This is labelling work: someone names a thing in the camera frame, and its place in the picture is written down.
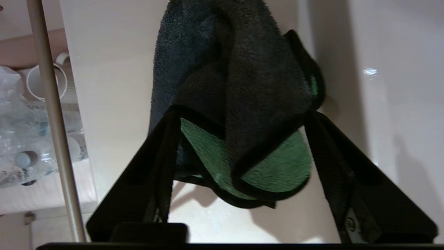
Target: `metal rivet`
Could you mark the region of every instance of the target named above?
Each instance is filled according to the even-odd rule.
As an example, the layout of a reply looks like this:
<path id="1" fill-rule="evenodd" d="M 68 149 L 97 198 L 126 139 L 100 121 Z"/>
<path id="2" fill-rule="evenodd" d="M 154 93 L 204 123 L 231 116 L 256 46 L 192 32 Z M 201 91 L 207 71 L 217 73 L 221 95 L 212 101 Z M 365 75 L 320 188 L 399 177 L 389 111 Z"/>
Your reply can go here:
<path id="1" fill-rule="evenodd" d="M 347 218 L 345 224 L 350 231 L 354 232 L 356 230 L 356 223 L 355 220 L 353 220 L 352 218 Z"/>

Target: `towel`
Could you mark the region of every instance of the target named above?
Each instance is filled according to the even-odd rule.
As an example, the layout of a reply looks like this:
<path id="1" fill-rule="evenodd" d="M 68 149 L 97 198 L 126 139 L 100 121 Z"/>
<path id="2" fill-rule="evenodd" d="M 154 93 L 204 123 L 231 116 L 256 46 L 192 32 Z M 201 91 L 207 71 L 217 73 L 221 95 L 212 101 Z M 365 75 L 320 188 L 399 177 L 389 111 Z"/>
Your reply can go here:
<path id="1" fill-rule="evenodd" d="M 171 0 L 156 44 L 149 133 L 177 113 L 175 179 L 234 206 L 274 207 L 309 179 L 300 128 L 324 91 L 296 33 L 281 36 L 262 0 Z"/>

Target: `white mug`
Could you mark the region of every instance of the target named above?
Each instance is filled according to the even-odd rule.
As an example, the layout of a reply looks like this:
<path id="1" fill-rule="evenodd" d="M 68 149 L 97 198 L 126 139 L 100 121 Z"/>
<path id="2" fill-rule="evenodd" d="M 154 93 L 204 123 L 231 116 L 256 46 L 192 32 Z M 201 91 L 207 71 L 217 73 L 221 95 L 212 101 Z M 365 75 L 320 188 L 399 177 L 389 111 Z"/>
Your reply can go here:
<path id="1" fill-rule="evenodd" d="M 69 53 L 61 53 L 54 63 L 54 73 L 61 103 L 77 103 L 74 77 L 71 63 L 66 62 Z M 32 68 L 26 76 L 26 87 L 30 94 L 40 101 L 45 101 L 45 86 L 40 77 L 39 66 Z"/>

